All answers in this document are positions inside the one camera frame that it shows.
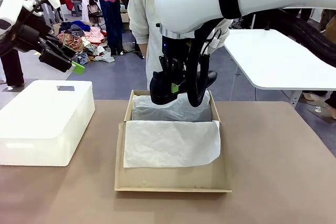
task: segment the white hoodie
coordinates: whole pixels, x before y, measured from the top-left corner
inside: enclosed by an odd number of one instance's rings
[[[146,55],[146,75],[147,88],[154,71],[162,71],[159,56],[162,54],[162,35],[156,27],[159,20],[155,13],[154,0],[130,0],[128,4],[128,14],[130,17],[130,29],[138,44],[148,44]],[[222,36],[216,48],[224,45],[224,40],[229,35],[228,27],[232,20],[224,20],[218,28],[222,29]],[[209,48],[208,52],[213,52],[216,48]]]

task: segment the floor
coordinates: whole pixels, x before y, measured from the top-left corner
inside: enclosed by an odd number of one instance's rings
[[[127,32],[124,34],[124,42],[130,41],[134,39],[130,32]],[[20,54],[20,57],[25,78],[92,81],[95,99],[127,100],[132,89],[146,89],[145,60],[140,59],[134,53],[116,56],[116,61],[113,63],[89,62],[85,65],[86,70],[81,75],[70,72],[59,73],[38,62],[38,56],[34,56],[31,52]],[[236,64],[224,48],[217,50],[211,56],[210,69],[218,72],[218,79],[210,88],[214,99],[216,101],[229,100]],[[0,79],[3,76],[1,71],[0,66]],[[17,95],[15,92],[1,92],[2,88],[5,88],[5,85],[0,85],[0,108]],[[255,98],[257,101],[288,101],[281,91],[255,90],[243,74],[238,76],[232,100],[254,101]],[[307,108],[311,106],[298,103],[296,110],[336,156],[336,123],[324,122],[309,112]]]

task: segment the blue jeans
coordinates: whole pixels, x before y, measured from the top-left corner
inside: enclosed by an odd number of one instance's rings
[[[107,45],[111,48],[112,54],[122,51],[122,30],[123,23],[120,14],[120,0],[114,3],[111,1],[99,0],[101,11],[104,16]]]

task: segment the black chair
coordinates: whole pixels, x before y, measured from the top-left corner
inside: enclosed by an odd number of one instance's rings
[[[98,11],[95,12],[95,13],[92,13],[89,9],[89,6],[96,6]],[[99,19],[104,18],[104,16],[103,16],[103,13],[102,13],[101,9],[99,8],[97,2],[95,0],[89,0],[89,4],[88,4],[87,8],[88,8],[88,11],[89,11],[89,18],[93,18],[95,20],[94,24],[97,24],[98,27],[102,30],[101,25],[99,25]]]

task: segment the white tissue paper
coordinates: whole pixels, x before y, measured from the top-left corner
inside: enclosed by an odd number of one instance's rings
[[[205,92],[200,106],[194,108],[188,101],[187,94],[179,94],[175,101],[165,105],[156,105],[150,95],[133,97],[132,120],[211,122],[212,111],[210,94]]]
[[[191,167],[220,155],[219,122],[128,121],[124,167]]]

